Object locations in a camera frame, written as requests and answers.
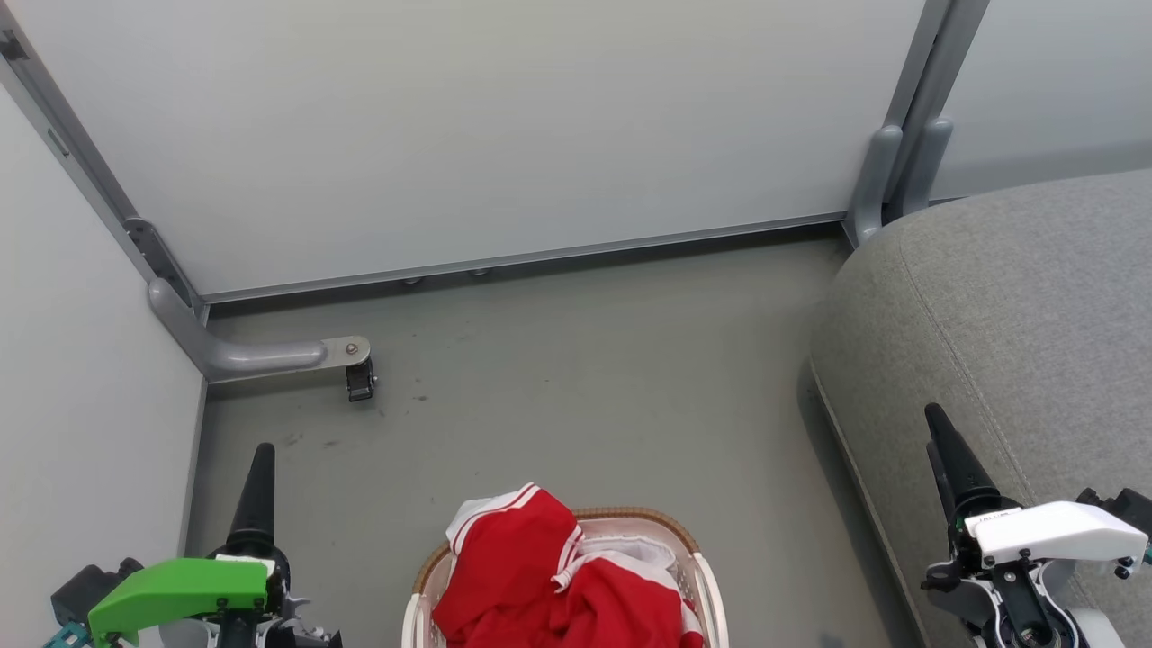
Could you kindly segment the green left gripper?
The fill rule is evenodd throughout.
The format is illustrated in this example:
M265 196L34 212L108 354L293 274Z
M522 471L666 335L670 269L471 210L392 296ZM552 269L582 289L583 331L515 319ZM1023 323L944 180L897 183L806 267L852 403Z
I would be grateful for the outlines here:
M190 621L185 648L343 648L303 621L291 564L275 541L276 451L256 447L225 545L134 571L89 612L92 648L138 645L141 631Z

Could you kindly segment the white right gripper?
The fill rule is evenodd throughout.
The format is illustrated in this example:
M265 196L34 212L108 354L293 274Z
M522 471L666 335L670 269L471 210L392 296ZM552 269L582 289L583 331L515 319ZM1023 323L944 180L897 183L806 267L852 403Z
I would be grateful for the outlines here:
M1055 592L1081 562L1134 577L1149 534L1081 503L996 511L1003 496L942 406L929 404L924 415L945 518L968 517L952 562L926 568L927 600L958 617L976 648L1126 648L1102 611L1060 606Z

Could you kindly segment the red and white garment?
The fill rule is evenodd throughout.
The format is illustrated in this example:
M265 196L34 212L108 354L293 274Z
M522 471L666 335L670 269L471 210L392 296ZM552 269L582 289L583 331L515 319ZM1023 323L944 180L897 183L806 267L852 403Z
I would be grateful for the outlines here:
M432 621L446 648L705 648L670 571L605 551L573 510L526 483L464 502L445 530L455 568Z

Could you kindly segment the grey fabric sofa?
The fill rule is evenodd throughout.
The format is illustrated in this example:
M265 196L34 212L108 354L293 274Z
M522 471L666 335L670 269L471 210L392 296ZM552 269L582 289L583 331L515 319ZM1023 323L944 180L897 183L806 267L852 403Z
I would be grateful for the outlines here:
M1152 498L1152 169L943 202L852 251L810 364L925 648L972 648L919 582L948 541L926 405L1025 506Z

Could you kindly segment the grey curved partition foot with plate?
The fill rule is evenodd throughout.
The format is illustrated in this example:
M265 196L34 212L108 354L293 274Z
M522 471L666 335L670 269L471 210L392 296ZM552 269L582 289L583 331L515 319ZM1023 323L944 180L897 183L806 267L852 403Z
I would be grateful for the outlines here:
M203 327L161 278L147 282L147 306L210 384L343 369L366 364L371 356L371 342L362 336L267 344L225 340Z

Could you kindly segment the white laundry basket brown rim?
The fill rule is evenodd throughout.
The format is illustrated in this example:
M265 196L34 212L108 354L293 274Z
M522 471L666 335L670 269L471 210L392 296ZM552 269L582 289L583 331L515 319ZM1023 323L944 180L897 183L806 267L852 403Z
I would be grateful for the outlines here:
M670 574L679 583L680 595L690 602L703 635L705 648L729 648L729 631L725 619L723 595L717 577L697 541L687 527L655 508L617 506L617 508L573 508L588 540L598 537L644 538L662 543L674 553ZM406 606L399 648L447 648L439 627L432 621L432 610L444 597L444 590L455 568L455 553L445 541L429 555L415 579Z

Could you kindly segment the white cloth in basket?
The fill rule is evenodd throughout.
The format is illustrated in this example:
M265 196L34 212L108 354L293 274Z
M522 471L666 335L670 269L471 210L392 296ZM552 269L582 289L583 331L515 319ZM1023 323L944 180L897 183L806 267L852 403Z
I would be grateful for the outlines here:
M600 535L585 537L581 542L579 556L604 553L605 551L624 553L637 562L649 563L665 571L670 571L679 565L679 556L669 545L643 535Z

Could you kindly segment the grey metal partition post with bracket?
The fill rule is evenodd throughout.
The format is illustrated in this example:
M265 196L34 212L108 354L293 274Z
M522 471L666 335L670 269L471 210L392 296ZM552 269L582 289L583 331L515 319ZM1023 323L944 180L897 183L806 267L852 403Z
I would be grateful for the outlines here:
M129 242L137 249L141 262L147 266L144 276L157 276L169 282L173 291L197 321L207 321L209 307L198 294L189 276L181 269L176 255L161 238L159 229L132 205L122 184L115 179L103 153L94 145L81 119L65 98L41 58L28 40L26 33L12 16L0 17L0 56L12 67L16 80L47 122L50 143L58 148L65 160L74 164L81 176L94 189L97 205L103 208L124 229Z

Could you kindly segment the grey metal partition bottom rail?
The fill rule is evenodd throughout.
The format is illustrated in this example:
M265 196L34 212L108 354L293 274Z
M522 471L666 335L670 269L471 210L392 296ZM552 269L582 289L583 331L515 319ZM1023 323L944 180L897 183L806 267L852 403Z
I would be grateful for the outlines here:
M683 232L679 234L661 235L661 238L637 238L626 239L612 243L588 244L578 247L561 247L561 249L541 253L526 253L510 256L498 256L478 261L461 261L445 264L433 264L416 269L401 269L377 272L377 274L335 276L335 278L309 280L308 282L273 284L250 288L250 291L225 291L205 292L202 299L210 306L251 301L267 297L280 297L295 294L314 293L324 291L344 291L366 286L367 284L400 282L420 276L449 276L461 272L499 269L505 266L520 266L520 264L533 264L551 261L560 261L575 257L594 256L608 253L629 253L645 248L659 248L673 244L688 244L707 239L732 239L746 238L746 235L761 234L765 232L778 232L778 229L798 229L798 227L817 226L824 224L840 224L846 219L846 211L832 211L814 216L803 216L786 219L774 219L770 221L744 224L728 227L717 227L717 229L697 229L697 232Z

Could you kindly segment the grey metal double partition post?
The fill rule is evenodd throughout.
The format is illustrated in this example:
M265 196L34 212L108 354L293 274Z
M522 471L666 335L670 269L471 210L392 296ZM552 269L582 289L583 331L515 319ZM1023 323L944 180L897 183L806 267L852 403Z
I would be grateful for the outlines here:
M902 82L904 85L914 83L914 86L897 95L900 99L908 98L908 107L901 126L904 140L884 199L884 224L900 219L893 199L904 183L905 165L924 127L937 118L947 118L945 105L990 3L991 0L926 0L925 15L917 27L914 48L909 50L910 58L905 61L909 80Z

